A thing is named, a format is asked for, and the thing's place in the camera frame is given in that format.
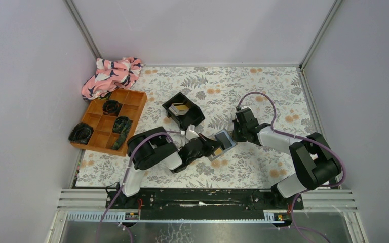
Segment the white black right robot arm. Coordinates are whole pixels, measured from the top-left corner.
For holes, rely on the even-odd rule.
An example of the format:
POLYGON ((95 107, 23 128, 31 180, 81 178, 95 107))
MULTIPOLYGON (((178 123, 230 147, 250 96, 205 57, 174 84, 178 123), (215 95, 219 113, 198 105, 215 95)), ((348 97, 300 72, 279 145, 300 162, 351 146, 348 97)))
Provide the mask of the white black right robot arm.
POLYGON ((294 174, 271 187, 270 202, 284 208, 294 195, 315 190, 342 172, 341 163, 334 156, 320 133, 307 137, 273 130, 268 123, 259 123, 249 107, 237 107, 232 138, 250 142, 290 155, 294 174))

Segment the black plastic card tray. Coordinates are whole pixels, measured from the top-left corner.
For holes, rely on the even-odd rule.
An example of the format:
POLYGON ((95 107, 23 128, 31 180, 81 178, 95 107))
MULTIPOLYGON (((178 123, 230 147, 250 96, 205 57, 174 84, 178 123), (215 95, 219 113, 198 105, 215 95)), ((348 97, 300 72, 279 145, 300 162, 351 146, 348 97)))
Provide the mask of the black plastic card tray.
POLYGON ((205 119, 201 109, 182 92, 178 92, 162 107, 167 117, 175 121, 182 130, 186 130, 190 125, 197 126, 205 119))

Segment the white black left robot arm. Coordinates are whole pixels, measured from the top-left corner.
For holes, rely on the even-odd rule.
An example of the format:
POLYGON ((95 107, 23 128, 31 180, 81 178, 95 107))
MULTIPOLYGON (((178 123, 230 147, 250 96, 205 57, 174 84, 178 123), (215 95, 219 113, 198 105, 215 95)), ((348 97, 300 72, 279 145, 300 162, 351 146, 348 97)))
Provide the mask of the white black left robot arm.
POLYGON ((135 205, 144 171, 163 163, 172 173, 179 173, 195 160, 212 156, 223 145, 219 140, 196 133, 194 125, 189 125, 181 134, 188 139, 181 148, 177 148, 164 127, 137 134, 128 140, 129 165, 117 198, 124 208, 135 205))

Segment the dark grey credit card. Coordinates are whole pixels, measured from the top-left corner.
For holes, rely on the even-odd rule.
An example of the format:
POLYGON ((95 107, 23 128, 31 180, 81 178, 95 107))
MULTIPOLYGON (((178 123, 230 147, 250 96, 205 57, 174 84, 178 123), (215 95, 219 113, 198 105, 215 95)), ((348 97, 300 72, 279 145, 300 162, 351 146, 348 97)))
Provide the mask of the dark grey credit card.
POLYGON ((225 133, 218 134, 217 139, 222 142, 222 148, 224 150, 233 147, 233 143, 232 143, 231 139, 225 133))

